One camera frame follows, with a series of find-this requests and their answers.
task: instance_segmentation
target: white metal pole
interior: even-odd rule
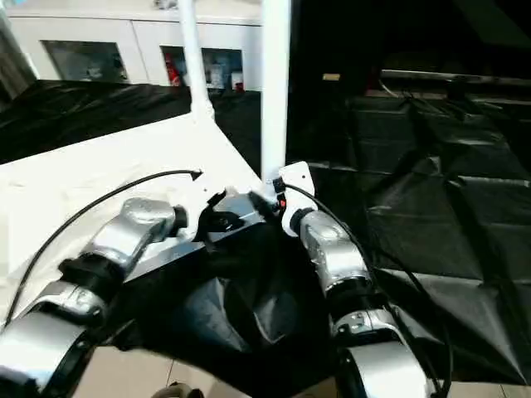
[[[285,165],[290,70],[291,0],[262,2],[261,176]]]
[[[197,32],[195,0],[178,0],[178,10],[183,31],[184,57],[192,94],[192,113],[214,117],[214,108],[208,99],[205,65]]]

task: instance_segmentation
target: floor tile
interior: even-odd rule
[[[531,398],[531,387],[522,386],[501,386],[505,398]]]
[[[247,396],[219,381],[213,375],[194,366],[174,361],[170,372],[169,383],[183,382],[192,388],[199,388],[207,398],[247,398]]]
[[[335,379],[333,377],[310,387],[308,390],[301,392],[294,398],[337,398]]]
[[[74,398],[149,398],[166,386],[171,365],[150,352],[100,347]]]
[[[453,382],[450,398],[504,398],[499,384]]]

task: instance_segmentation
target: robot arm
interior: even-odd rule
[[[203,215],[205,227],[199,225]],[[193,241],[199,233],[217,241],[257,222],[247,196],[227,196],[204,175],[179,206],[126,201],[77,258],[59,265],[61,278],[0,334],[0,397],[71,396],[101,343],[98,331],[111,302],[137,268],[153,269],[201,249],[204,243]]]
[[[343,226],[285,184],[313,195],[308,165],[283,167],[275,189],[280,201],[285,201],[282,226],[288,235],[298,236],[308,251],[329,304],[341,396],[430,396],[426,375],[385,309],[385,298],[378,293],[360,248]]]

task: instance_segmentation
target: black cable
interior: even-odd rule
[[[46,240],[46,242],[44,242],[41,248],[35,253],[32,260],[30,261],[30,264],[27,266],[26,271],[24,271],[24,275],[22,276],[22,278],[20,279],[20,282],[18,283],[17,291],[15,292],[15,295],[13,296],[13,301],[11,302],[11,306],[9,307],[9,311],[7,312],[6,321],[4,323],[3,330],[5,330],[7,325],[9,325],[9,323],[11,323],[12,321],[13,315],[15,314],[15,311],[17,310],[18,301],[20,300],[20,297],[22,296],[22,292],[24,291],[24,288],[26,287],[27,280],[29,279],[33,269],[35,268],[37,261],[41,258],[42,254],[48,248],[48,246],[57,238],[57,236],[59,236],[66,228],[68,228],[77,219],[83,216],[88,210],[92,209],[95,206],[98,206],[101,202],[106,201],[109,198],[115,195],[118,195],[119,193],[126,191],[130,189],[131,187],[135,187],[143,182],[154,180],[155,178],[159,178],[159,177],[171,176],[174,174],[190,174],[193,179],[196,179],[197,177],[201,175],[201,172],[191,171],[191,170],[170,170],[167,172],[158,172],[156,174],[152,174],[147,177],[142,177],[136,181],[125,184],[124,186],[120,188],[116,188],[115,190],[109,193],[106,193],[102,197],[99,197],[95,201],[83,207],[75,215],[73,215],[68,220],[66,220],[62,226],[57,228],[57,230],[53,234],[51,234],[51,236]]]
[[[332,219],[334,219],[334,221],[336,221],[338,224],[340,224],[344,228],[344,230],[347,233],[347,235],[350,238],[350,240],[358,248],[362,247],[362,245],[359,243],[358,239],[353,234],[353,232],[350,230],[350,228],[345,223],[343,223],[334,214],[334,212],[331,211],[323,202],[321,202],[319,199],[317,199],[316,197],[314,197],[313,195],[311,195],[310,193],[308,193],[304,189],[301,189],[301,188],[296,187],[294,185],[285,184],[285,187],[289,188],[289,189],[293,189],[294,191],[297,191],[298,193],[300,193],[300,194],[304,195],[305,197],[308,197],[309,199],[314,201],[317,204],[318,207],[320,207],[328,216],[332,217]],[[441,332],[442,332],[442,337],[443,337],[442,340],[443,340],[444,345],[446,346],[447,356],[448,356],[448,359],[447,359],[447,361],[448,361],[448,370],[447,370],[447,374],[446,374],[445,380],[443,382],[443,385],[442,385],[442,388],[441,388],[441,393],[440,393],[439,396],[440,397],[447,397],[448,393],[450,392],[451,375],[452,375],[452,372],[454,370],[454,350],[453,350],[453,346],[452,346],[452,343],[451,343],[451,340],[450,340],[450,334],[448,333],[448,329],[446,327],[446,324],[442,320],[442,316],[440,315],[439,308],[436,306],[434,301],[431,299],[430,294],[424,289],[424,287],[419,282],[417,277],[406,267],[406,265],[404,263],[402,263],[402,261],[400,259],[398,259],[394,255],[390,255],[384,249],[382,249],[382,248],[380,248],[378,246],[369,245],[369,244],[366,244],[366,246],[368,246],[369,249],[375,251],[377,254],[379,254],[379,255],[387,258],[391,262],[393,262],[395,265],[398,266],[398,268],[400,268],[404,273],[406,273],[407,277],[411,280],[411,282],[413,283],[413,285],[415,286],[417,291],[433,307],[434,313],[436,314],[436,317],[437,317],[438,321],[441,323]],[[367,264],[368,264],[369,273],[371,274],[372,277],[374,277],[375,281],[378,281],[378,279],[376,278],[376,273],[374,272],[373,264],[371,262],[367,262]]]

